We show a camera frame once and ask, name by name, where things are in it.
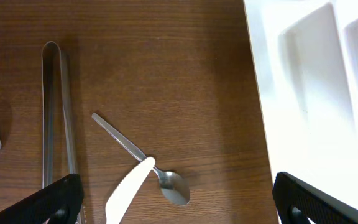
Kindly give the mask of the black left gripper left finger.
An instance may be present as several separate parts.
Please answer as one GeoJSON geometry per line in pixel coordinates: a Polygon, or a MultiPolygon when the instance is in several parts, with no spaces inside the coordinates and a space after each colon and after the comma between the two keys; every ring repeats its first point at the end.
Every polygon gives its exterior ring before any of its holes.
{"type": "Polygon", "coordinates": [[[75,224],[83,199],[81,177],[68,174],[0,211],[0,224],[75,224]]]}

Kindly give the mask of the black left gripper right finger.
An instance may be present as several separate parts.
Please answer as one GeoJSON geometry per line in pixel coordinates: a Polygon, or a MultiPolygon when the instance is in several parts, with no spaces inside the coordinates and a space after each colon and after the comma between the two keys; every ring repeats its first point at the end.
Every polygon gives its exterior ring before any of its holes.
{"type": "Polygon", "coordinates": [[[276,174],[273,200],[282,224],[358,224],[358,210],[287,173],[276,174]]]}

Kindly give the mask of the steel tongs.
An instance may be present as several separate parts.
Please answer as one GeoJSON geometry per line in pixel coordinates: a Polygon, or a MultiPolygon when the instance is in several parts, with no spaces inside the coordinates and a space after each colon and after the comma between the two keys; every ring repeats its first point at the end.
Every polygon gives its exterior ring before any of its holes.
{"type": "Polygon", "coordinates": [[[53,182],[53,150],[55,129],[55,107],[62,104],[67,149],[68,168],[78,174],[75,147],[73,112],[71,105],[69,57],[54,41],[42,48],[42,100],[43,100],[43,170],[42,187],[53,182]]]}

